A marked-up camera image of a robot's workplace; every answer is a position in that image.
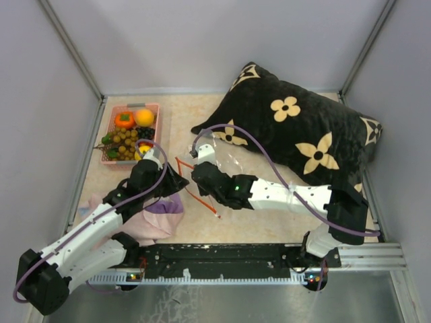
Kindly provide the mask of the yellow lemon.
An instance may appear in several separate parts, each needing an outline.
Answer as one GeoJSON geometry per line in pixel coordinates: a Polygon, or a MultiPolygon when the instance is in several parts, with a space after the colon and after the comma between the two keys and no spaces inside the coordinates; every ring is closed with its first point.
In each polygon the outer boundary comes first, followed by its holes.
{"type": "Polygon", "coordinates": [[[142,159],[142,157],[151,149],[148,145],[141,145],[136,151],[134,158],[136,161],[139,161],[142,159]]]}

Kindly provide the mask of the clear zip bag orange zipper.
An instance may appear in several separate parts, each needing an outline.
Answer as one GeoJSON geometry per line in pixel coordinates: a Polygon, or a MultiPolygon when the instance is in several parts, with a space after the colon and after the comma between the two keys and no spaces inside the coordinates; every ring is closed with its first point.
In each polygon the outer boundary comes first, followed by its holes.
{"type": "Polygon", "coordinates": [[[178,172],[189,175],[198,193],[192,194],[207,208],[212,208],[202,198],[210,196],[215,202],[233,210],[274,209],[285,201],[280,186],[254,175],[229,175],[219,168],[215,147],[210,143],[192,146],[188,157],[176,157],[178,172]]]}

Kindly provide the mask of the red cherry sprig green leaves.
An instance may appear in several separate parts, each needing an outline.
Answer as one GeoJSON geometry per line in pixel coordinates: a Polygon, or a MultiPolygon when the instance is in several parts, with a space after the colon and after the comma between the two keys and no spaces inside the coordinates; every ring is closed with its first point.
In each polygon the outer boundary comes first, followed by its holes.
{"type": "Polygon", "coordinates": [[[138,146],[139,147],[142,147],[142,146],[148,146],[148,147],[150,147],[150,148],[152,148],[153,147],[153,144],[152,143],[148,143],[148,142],[140,142],[139,144],[138,144],[138,146]]]}

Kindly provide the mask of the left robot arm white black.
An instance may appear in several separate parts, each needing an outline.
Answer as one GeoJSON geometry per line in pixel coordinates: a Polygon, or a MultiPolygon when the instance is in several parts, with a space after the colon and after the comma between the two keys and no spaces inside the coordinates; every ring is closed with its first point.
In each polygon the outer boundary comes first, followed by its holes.
{"type": "Polygon", "coordinates": [[[77,227],[41,251],[29,249],[20,256],[15,300],[28,302],[48,316],[99,272],[121,264],[136,265],[139,242],[120,227],[142,211],[148,200],[169,197],[188,184],[170,164],[139,161],[130,176],[120,181],[77,227]]]}

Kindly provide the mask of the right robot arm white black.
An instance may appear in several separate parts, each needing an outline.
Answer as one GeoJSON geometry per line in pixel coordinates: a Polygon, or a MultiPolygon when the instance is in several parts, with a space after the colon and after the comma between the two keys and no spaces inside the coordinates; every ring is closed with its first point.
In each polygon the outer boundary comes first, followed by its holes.
{"type": "Polygon", "coordinates": [[[352,186],[284,186],[252,175],[229,176],[209,162],[196,165],[191,178],[200,195],[234,209],[310,213],[321,221],[305,233],[301,259],[316,266],[330,251],[347,244],[361,246],[366,237],[368,203],[352,186]]]}

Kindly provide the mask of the pink purple cloth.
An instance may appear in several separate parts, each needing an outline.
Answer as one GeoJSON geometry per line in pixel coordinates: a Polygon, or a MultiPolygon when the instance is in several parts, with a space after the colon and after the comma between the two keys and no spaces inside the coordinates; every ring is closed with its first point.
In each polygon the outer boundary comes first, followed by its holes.
{"type": "Polygon", "coordinates": [[[184,207],[180,195],[178,193],[172,194],[136,213],[124,225],[96,242],[93,249],[101,247],[119,232],[125,232],[134,238],[140,246],[154,245],[158,240],[169,238],[175,234],[183,215],[184,207]]]}

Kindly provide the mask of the brown longan bunch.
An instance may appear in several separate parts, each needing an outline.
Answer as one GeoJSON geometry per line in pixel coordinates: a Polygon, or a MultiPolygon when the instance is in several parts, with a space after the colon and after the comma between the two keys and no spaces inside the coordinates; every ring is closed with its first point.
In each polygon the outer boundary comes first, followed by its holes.
{"type": "Polygon", "coordinates": [[[116,127],[107,133],[102,140],[106,146],[105,153],[112,161],[130,161],[134,159],[137,131],[116,127]]]}

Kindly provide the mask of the dark grape bunch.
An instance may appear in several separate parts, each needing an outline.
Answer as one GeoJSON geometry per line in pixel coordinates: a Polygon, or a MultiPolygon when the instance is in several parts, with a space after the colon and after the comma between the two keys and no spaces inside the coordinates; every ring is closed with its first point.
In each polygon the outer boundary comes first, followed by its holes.
{"type": "Polygon", "coordinates": [[[154,140],[156,130],[151,127],[136,127],[137,136],[140,139],[154,140]]]}

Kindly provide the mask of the pink plastic basket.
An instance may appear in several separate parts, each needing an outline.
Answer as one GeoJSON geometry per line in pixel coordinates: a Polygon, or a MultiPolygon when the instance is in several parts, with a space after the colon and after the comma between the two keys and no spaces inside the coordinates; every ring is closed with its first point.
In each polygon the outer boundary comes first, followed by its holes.
{"type": "Polygon", "coordinates": [[[100,162],[112,170],[130,170],[139,160],[139,152],[151,149],[151,143],[139,144],[147,139],[156,143],[161,139],[160,105],[128,104],[115,106],[110,113],[106,134],[95,146],[101,151],[100,162]]]}

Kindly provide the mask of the orange fruit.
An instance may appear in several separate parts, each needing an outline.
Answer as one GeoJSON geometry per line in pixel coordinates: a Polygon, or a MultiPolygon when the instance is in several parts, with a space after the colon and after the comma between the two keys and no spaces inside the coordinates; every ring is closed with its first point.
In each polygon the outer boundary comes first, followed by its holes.
{"type": "Polygon", "coordinates": [[[134,112],[134,119],[136,125],[140,127],[150,127],[155,121],[156,115],[149,109],[136,110],[134,112]]]}

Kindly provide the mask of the orange persimmon with green calyx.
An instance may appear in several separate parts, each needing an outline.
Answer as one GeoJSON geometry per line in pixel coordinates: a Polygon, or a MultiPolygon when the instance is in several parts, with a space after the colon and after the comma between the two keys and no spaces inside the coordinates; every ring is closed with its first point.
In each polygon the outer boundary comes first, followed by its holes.
{"type": "Polygon", "coordinates": [[[118,128],[132,129],[135,126],[133,113],[130,111],[118,113],[114,118],[114,125],[118,128]]]}

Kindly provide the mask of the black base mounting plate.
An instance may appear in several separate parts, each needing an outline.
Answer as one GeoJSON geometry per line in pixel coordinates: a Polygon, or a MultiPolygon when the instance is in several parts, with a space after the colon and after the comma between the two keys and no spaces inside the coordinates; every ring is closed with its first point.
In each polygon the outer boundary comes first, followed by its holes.
{"type": "Polygon", "coordinates": [[[148,279],[289,278],[295,269],[320,268],[323,259],[298,244],[157,244],[141,247],[131,262],[115,268],[143,270],[148,279]]]}

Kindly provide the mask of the black pillow cream flowers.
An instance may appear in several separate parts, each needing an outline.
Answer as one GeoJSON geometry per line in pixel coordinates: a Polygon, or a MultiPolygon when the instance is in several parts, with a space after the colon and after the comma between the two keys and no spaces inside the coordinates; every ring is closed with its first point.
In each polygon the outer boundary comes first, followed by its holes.
{"type": "Polygon", "coordinates": [[[347,106],[282,81],[247,63],[213,114],[191,132],[218,125],[213,134],[287,166],[305,183],[349,182],[362,190],[366,164],[374,157],[382,124],[347,106]]]}

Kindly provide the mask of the aluminium frame rail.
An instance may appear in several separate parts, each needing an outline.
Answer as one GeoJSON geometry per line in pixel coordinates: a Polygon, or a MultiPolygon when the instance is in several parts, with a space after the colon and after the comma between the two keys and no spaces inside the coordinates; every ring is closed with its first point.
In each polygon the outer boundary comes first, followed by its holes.
{"type": "Polygon", "coordinates": [[[398,243],[365,243],[339,247],[341,266],[334,271],[405,271],[407,263],[398,243]]]}

